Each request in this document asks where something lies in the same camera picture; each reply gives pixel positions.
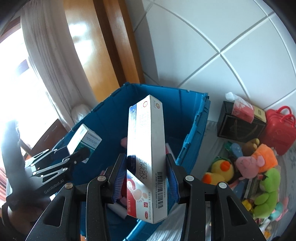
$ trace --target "metal screw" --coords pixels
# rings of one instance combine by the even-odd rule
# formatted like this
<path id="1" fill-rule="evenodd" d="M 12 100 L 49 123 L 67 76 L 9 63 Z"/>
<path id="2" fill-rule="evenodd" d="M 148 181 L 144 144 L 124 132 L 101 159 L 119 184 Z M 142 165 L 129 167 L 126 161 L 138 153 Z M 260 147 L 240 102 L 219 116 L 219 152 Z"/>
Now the metal screw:
<path id="1" fill-rule="evenodd" d="M 70 188 L 72 188 L 73 187 L 73 184 L 72 183 L 66 183 L 65 184 L 65 188 L 66 189 L 70 189 Z"/>
<path id="2" fill-rule="evenodd" d="M 227 184 L 226 183 L 219 183 L 219 187 L 226 188 L 227 187 Z"/>
<path id="3" fill-rule="evenodd" d="M 193 176 L 186 176 L 185 179 L 189 182 L 192 182 L 194 180 Z"/>
<path id="4" fill-rule="evenodd" d="M 98 181 L 103 182 L 106 180 L 105 176 L 98 176 Z"/>

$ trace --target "white curtain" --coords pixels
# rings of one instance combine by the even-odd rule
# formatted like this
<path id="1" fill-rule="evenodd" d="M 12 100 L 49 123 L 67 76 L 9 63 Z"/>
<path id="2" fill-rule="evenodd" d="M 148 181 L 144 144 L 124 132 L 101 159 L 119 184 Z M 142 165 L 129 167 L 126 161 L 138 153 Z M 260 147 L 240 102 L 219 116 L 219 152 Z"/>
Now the white curtain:
<path id="1" fill-rule="evenodd" d="M 62 0 L 31 0 L 21 12 L 28 62 L 43 81 L 64 126 L 70 130 L 80 105 L 98 102 L 75 51 Z"/>

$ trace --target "teal plush toy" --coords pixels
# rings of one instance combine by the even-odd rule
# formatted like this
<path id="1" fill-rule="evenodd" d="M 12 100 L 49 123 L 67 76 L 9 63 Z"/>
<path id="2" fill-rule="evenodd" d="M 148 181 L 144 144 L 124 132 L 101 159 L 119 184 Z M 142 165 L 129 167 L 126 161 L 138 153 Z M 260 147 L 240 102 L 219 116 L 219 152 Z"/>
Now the teal plush toy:
<path id="1" fill-rule="evenodd" d="M 277 169 L 271 168 L 264 174 L 264 180 L 260 181 L 260 189 L 264 193 L 254 201 L 254 204 L 257 205 L 254 208 L 255 218 L 267 218 L 274 211 L 280 182 L 281 175 Z"/>

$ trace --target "green and white box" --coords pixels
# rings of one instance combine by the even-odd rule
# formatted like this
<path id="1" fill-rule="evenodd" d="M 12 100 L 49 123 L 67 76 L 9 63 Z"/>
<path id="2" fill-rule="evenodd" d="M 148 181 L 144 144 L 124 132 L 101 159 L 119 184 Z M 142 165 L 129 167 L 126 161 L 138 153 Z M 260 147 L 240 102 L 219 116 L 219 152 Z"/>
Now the green and white box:
<path id="1" fill-rule="evenodd" d="M 74 152 L 80 150 L 81 148 L 87 147 L 90 150 L 90 157 L 101 141 L 101 137 L 99 137 L 94 131 L 89 129 L 85 124 L 82 124 L 75 132 L 74 136 L 67 145 L 67 148 L 69 154 L 72 155 Z M 87 163 L 88 160 L 89 158 L 83 160 L 82 162 Z"/>

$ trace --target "black box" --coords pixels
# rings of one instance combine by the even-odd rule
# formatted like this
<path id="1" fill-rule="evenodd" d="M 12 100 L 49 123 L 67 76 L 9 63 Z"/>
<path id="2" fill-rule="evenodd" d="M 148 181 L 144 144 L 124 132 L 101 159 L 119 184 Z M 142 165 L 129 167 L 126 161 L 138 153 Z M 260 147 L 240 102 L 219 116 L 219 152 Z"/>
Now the black box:
<path id="1" fill-rule="evenodd" d="M 247 142 L 258 138 L 264 130 L 266 123 L 254 117 L 252 124 L 233 116 L 233 103 L 223 101 L 219 120 L 217 123 L 217 136 L 239 141 Z"/>

